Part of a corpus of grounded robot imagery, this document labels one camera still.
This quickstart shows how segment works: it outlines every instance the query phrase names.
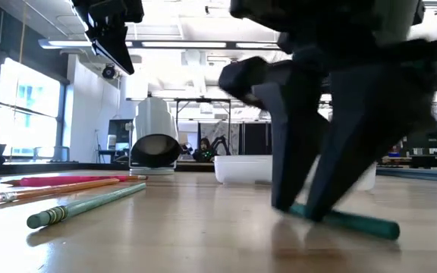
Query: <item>monitor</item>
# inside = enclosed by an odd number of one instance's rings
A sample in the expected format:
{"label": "monitor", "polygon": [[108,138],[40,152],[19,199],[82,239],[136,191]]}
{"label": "monitor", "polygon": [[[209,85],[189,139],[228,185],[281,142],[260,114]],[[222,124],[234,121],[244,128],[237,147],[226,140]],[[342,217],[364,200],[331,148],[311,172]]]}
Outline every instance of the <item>monitor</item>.
{"label": "monitor", "polygon": [[405,148],[437,148],[437,121],[433,128],[421,130],[406,136]]}
{"label": "monitor", "polygon": [[109,121],[108,134],[116,136],[116,148],[121,146],[119,143],[129,143],[129,131],[126,130],[126,124],[132,123],[132,119],[118,119]]}

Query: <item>white container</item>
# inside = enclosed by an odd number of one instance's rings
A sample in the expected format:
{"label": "white container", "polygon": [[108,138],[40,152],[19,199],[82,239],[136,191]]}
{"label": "white container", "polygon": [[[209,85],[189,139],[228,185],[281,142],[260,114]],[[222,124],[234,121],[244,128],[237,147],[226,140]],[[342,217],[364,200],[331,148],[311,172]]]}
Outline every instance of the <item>white container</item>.
{"label": "white container", "polygon": [[272,156],[218,155],[214,160],[215,177],[220,183],[271,183]]}
{"label": "white container", "polygon": [[116,135],[107,135],[107,149],[115,150]]}
{"label": "white container", "polygon": [[[316,158],[306,178],[305,187],[309,188],[318,165]],[[215,177],[218,182],[254,184],[271,183],[272,155],[219,155],[215,157]],[[355,190],[371,190],[376,183],[376,163],[370,166],[355,184]]]}

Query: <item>ceiling light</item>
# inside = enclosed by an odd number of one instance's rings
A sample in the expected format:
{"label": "ceiling light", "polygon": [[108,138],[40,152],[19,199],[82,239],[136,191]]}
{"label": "ceiling light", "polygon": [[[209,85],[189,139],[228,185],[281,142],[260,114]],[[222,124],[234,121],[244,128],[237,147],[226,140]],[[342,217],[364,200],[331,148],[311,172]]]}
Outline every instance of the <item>ceiling light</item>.
{"label": "ceiling light", "polygon": [[[129,102],[142,102],[145,99],[146,98],[126,98],[126,101],[129,101]],[[174,102],[174,99],[170,99],[170,98],[160,98],[160,99],[164,100],[165,102]]]}
{"label": "ceiling light", "polygon": [[225,42],[142,42],[144,47],[168,47],[168,48],[214,48],[226,47]]}
{"label": "ceiling light", "polygon": [[230,57],[225,56],[206,56],[207,61],[231,61]]}
{"label": "ceiling light", "polygon": [[242,49],[279,49],[273,42],[238,42],[235,46]]}
{"label": "ceiling light", "polygon": [[332,94],[322,94],[320,100],[330,102],[332,100]]}
{"label": "ceiling light", "polygon": [[83,47],[91,46],[92,44],[89,41],[49,41],[49,45],[58,47]]}
{"label": "ceiling light", "polygon": [[[80,47],[89,47],[92,45],[89,41],[48,41],[47,42],[49,48],[80,48]],[[133,42],[126,42],[126,46],[133,46]]]}

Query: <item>white wall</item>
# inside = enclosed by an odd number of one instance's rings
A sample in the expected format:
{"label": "white wall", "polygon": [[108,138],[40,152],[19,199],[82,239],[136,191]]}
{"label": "white wall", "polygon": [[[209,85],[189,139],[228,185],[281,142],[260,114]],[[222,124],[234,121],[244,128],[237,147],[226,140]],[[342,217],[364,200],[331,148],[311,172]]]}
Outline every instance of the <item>white wall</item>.
{"label": "white wall", "polygon": [[423,22],[410,28],[408,39],[437,39],[437,15],[435,15],[435,11],[437,10],[426,10]]}
{"label": "white wall", "polygon": [[69,58],[68,79],[64,145],[70,147],[71,160],[95,162],[96,132],[106,149],[109,120],[134,118],[135,102],[125,101],[119,89],[83,66],[76,56]]}

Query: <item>desk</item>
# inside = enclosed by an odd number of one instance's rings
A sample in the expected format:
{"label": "desk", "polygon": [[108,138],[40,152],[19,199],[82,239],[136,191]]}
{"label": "desk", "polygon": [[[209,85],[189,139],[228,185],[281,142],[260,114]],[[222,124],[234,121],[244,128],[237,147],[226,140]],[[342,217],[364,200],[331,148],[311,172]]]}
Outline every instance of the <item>desk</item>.
{"label": "desk", "polygon": [[437,155],[412,155],[411,168],[437,168]]}
{"label": "desk", "polygon": [[[47,175],[58,174],[127,172]],[[129,184],[0,205],[0,272],[437,272],[437,183],[422,180],[377,177],[369,194],[352,192],[340,204],[398,221],[399,244],[284,218],[271,209],[270,187],[221,185],[203,173],[151,177],[146,190],[68,221],[25,224],[35,212]]]}
{"label": "desk", "polygon": [[111,157],[111,161],[108,163],[112,163],[115,160],[116,154],[118,152],[123,152],[123,151],[118,151],[118,150],[98,150],[97,151],[99,153],[98,157],[99,157],[99,162],[100,162],[100,156],[101,155],[109,155]]}
{"label": "desk", "polygon": [[411,165],[411,158],[384,156],[382,159],[378,160],[377,163],[379,167],[409,168]]}

